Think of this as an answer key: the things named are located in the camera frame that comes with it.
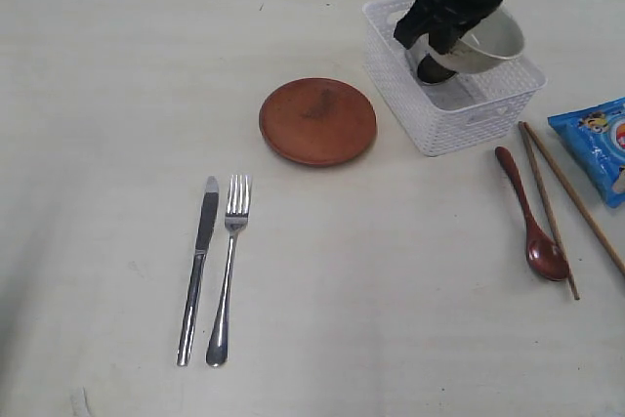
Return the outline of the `white speckled ceramic bowl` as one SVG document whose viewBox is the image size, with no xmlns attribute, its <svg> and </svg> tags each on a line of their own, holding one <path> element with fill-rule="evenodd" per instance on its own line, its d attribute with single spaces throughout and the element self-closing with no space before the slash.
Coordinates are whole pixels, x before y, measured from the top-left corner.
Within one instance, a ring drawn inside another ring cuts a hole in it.
<svg viewBox="0 0 625 417">
<path fill-rule="evenodd" d="M 436 63 L 458 73 L 478 74 L 517 59 L 525 47 L 520 25 L 504 6 L 467 31 L 446 54 L 426 43 Z"/>
</svg>

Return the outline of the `brown wooden plate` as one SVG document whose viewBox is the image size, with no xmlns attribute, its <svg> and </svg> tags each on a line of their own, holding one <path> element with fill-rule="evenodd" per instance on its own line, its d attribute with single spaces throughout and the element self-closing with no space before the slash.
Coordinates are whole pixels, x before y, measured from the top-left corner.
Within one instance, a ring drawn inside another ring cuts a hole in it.
<svg viewBox="0 0 625 417">
<path fill-rule="evenodd" d="M 354 86 L 307 77 L 272 91 L 259 110 L 259 129 L 279 156 L 312 167 L 347 163 L 377 136 L 371 101 Z"/>
</svg>

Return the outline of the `blue chips bag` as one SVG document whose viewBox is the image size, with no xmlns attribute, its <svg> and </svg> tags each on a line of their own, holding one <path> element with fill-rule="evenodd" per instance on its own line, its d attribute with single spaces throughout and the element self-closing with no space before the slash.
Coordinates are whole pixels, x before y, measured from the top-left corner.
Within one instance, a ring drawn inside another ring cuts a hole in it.
<svg viewBox="0 0 625 417">
<path fill-rule="evenodd" d="M 624 203 L 624 98 L 552 115 L 550 127 L 610 208 Z"/>
</svg>

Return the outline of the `wooden chopstick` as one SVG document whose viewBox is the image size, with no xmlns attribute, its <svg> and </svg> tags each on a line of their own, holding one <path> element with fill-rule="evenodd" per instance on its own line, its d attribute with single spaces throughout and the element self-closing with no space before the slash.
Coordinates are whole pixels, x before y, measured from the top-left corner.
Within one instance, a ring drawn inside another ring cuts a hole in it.
<svg viewBox="0 0 625 417">
<path fill-rule="evenodd" d="M 549 228 L 552 234 L 552 241 L 556 246 L 556 252 L 557 252 L 558 259 L 559 259 L 559 264 L 564 265 L 567 268 L 568 276 L 566 279 L 567 279 L 569 288 L 571 290 L 571 294 L 575 301 L 579 301 L 580 294 L 578 292 L 572 269 L 568 262 L 565 250 L 563 248 L 561 234 L 557 225 L 554 211 L 552 209 L 549 195 L 546 191 L 546 186 L 543 181 L 543 177 L 542 177 L 539 165 L 538 165 L 538 161 L 533 150 L 533 145 L 531 143 L 531 138 L 529 136 L 527 124 L 525 122 L 520 121 L 518 124 L 518 127 L 521 133 L 521 138 L 522 138 L 523 145 L 525 148 L 525 153 L 526 153 L 526 156 L 527 156 L 527 159 L 528 159 L 528 162 L 529 162 L 532 174 L 533 174 L 533 178 L 537 186 L 538 192 L 540 194 L 543 210 L 547 217 Z"/>
<path fill-rule="evenodd" d="M 620 273 L 624 274 L 624 262 L 618 255 L 616 249 L 609 242 L 608 238 L 604 234 L 604 231 L 601 229 L 601 227 L 592 217 L 590 211 L 586 208 L 584 202 L 582 201 L 582 198 L 580 197 L 580 195 L 574 188 L 573 184 L 569 181 L 568 177 L 565 175 L 563 170 L 560 168 L 560 166 L 556 162 L 556 159 L 552 156 L 551 152 L 542 143 L 538 134 L 534 130 L 531 129 L 531 127 L 529 126 L 527 122 L 521 121 L 520 125 L 521 125 L 521 128 L 528 134 L 528 136 L 536 144 L 538 150 L 541 152 L 548 166 L 550 167 L 550 169 L 552 170 L 552 172 L 554 173 L 558 181 L 561 183 L 562 188 L 565 190 L 565 192 L 567 193 L 567 195 L 569 196 L 569 198 L 571 199 L 571 201 L 577 208 L 578 212 L 580 213 L 582 218 L 585 220 L 590 230 L 595 235 L 598 242 L 604 248 L 608 257 L 615 264 L 615 266 L 620 271 Z"/>
</svg>

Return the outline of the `dark red wooden spoon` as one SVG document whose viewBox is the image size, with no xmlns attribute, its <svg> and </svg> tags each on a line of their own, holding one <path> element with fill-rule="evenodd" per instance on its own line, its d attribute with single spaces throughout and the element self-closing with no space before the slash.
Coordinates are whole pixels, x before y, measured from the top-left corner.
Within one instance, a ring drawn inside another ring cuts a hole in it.
<svg viewBox="0 0 625 417">
<path fill-rule="evenodd" d="M 538 226 L 531 212 L 521 175 L 512 154 L 503 146 L 494 149 L 495 156 L 507 175 L 520 204 L 525 223 L 525 257 L 539 275 L 552 281 L 569 278 L 569 266 L 557 244 Z"/>
</svg>

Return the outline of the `silver table knife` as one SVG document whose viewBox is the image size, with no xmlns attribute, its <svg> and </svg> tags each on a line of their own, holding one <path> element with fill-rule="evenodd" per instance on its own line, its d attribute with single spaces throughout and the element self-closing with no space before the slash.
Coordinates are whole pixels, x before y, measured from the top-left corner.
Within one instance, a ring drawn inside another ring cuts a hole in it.
<svg viewBox="0 0 625 417">
<path fill-rule="evenodd" d="M 179 367 L 187 366 L 190 361 L 203 269 L 214 232 L 218 207 L 219 183 L 215 176 L 209 176 L 202 198 L 192 266 L 187 286 L 187 298 L 177 351 L 177 365 Z"/>
</svg>

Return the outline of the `silver metal fork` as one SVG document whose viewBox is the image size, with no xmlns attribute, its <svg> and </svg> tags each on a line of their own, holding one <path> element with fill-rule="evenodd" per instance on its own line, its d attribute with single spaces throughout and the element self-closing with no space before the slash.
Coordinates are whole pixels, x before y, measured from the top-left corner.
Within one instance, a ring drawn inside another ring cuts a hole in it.
<svg viewBox="0 0 625 417">
<path fill-rule="evenodd" d="M 211 367 L 221 367 L 229 358 L 229 300 L 233 262 L 238 236 L 248 225 L 251 197 L 251 177 L 232 175 L 225 213 L 225 228 L 229 233 L 227 259 L 219 304 L 205 355 L 205 361 Z"/>
</svg>

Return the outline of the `white perforated plastic basket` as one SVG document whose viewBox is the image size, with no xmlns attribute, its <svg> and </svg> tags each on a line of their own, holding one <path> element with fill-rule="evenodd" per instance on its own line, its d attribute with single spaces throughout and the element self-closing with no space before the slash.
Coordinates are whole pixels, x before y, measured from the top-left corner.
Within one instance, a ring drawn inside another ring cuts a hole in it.
<svg viewBox="0 0 625 417">
<path fill-rule="evenodd" d="M 425 155 L 438 156 L 505 136 L 547 77 L 527 57 L 437 84 L 417 80 L 419 46 L 409 58 L 395 41 L 395 24 L 412 0 L 363 5 L 365 69 L 399 124 Z"/>
</svg>

